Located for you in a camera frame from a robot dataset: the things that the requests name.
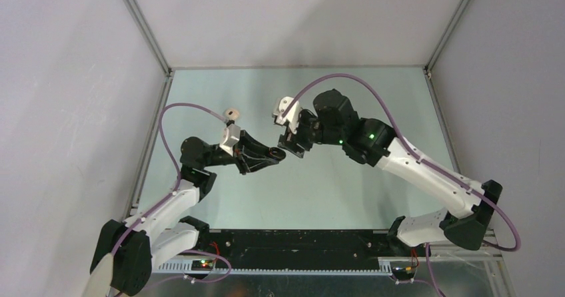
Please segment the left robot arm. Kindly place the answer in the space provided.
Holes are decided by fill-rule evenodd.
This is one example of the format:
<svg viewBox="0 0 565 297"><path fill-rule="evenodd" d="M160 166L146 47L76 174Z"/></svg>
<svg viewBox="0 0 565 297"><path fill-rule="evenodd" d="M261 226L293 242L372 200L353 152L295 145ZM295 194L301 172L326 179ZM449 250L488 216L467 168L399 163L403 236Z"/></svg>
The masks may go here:
<svg viewBox="0 0 565 297"><path fill-rule="evenodd" d="M154 270L176 255L186 251L206 255L211 245L207 223L183 213L210 193L217 174L207 167L234 165L245 175L285 157L284 150L260 143L234 124L224 129L219 144L210 145L198 137L185 139L170 191L145 211L103 225L83 295L106 296L115 289L134 296Z"/></svg>

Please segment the left controller board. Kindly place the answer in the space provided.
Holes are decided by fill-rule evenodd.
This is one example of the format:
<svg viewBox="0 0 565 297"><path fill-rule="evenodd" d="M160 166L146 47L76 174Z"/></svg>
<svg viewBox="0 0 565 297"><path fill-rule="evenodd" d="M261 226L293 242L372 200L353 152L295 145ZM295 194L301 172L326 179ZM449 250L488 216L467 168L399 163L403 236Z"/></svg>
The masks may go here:
<svg viewBox="0 0 565 297"><path fill-rule="evenodd" d="M193 260L191 272L212 272L215 269L216 260Z"/></svg>

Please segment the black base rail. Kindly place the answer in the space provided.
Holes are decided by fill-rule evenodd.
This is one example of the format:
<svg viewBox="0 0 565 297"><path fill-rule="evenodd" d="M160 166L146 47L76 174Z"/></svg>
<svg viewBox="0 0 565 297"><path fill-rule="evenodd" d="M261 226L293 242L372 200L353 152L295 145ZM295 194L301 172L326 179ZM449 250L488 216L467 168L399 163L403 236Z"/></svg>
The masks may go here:
<svg viewBox="0 0 565 297"><path fill-rule="evenodd" d="M377 271L385 258L424 256L377 230L210 230L197 250L217 252L235 270Z"/></svg>

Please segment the right controller board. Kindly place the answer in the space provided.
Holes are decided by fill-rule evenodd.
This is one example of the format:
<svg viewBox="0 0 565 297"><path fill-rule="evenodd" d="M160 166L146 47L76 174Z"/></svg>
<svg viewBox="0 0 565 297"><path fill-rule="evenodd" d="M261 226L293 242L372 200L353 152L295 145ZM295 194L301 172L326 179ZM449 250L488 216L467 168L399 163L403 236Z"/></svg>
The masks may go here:
<svg viewBox="0 0 565 297"><path fill-rule="evenodd" d="M411 283L414 282L414 277L417 267L414 266L394 266L391 269L391 278L397 283Z"/></svg>

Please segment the controller board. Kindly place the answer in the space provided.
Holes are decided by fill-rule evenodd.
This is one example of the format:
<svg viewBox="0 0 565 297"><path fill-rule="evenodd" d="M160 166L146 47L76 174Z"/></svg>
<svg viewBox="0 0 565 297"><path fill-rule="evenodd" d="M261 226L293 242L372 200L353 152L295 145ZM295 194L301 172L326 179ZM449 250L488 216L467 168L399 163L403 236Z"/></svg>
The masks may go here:
<svg viewBox="0 0 565 297"><path fill-rule="evenodd" d="M216 260L193 260L191 272L212 272L215 269Z"/></svg>
<svg viewBox="0 0 565 297"><path fill-rule="evenodd" d="M391 269L391 278L397 283L411 283L414 282L414 277L417 267L414 266L394 266Z"/></svg>

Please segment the beige earbud charging case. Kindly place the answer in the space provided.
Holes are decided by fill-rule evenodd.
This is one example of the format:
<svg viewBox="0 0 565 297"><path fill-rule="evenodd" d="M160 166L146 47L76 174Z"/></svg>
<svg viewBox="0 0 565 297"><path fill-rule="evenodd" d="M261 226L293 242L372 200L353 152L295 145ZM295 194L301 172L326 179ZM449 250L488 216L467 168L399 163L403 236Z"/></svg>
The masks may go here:
<svg viewBox="0 0 565 297"><path fill-rule="evenodd" d="M228 108L224 111L224 117L227 121L236 121L241 117L241 113L235 108Z"/></svg>

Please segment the black earbud charging case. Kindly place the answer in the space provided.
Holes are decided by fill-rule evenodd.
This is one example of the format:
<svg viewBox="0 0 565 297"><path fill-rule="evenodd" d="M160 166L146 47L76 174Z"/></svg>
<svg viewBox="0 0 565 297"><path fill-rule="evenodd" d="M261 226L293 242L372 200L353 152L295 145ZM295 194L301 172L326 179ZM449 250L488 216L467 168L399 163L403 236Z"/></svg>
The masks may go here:
<svg viewBox="0 0 565 297"><path fill-rule="evenodd" d="M269 149L269 154L271 158L280 162L286 158L286 152L280 148L273 147Z"/></svg>

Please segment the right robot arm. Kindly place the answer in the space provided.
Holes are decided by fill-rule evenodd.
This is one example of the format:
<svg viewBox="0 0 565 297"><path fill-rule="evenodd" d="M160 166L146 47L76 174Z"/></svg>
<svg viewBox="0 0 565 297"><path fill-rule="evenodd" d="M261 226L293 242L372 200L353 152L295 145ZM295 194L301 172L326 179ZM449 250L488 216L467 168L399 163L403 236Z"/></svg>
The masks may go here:
<svg viewBox="0 0 565 297"><path fill-rule="evenodd" d="M404 256L427 242L449 241L478 250L485 242L488 225L502 186L494 180L478 182L429 160L396 131L378 119L358 116L350 100L333 89L316 96L314 111L304 109L292 97L277 101L275 124L285 128L279 147L302 158L313 145L340 147L359 164L390 172L433 196L443 208L417 217L400 216L388 231L388 249Z"/></svg>

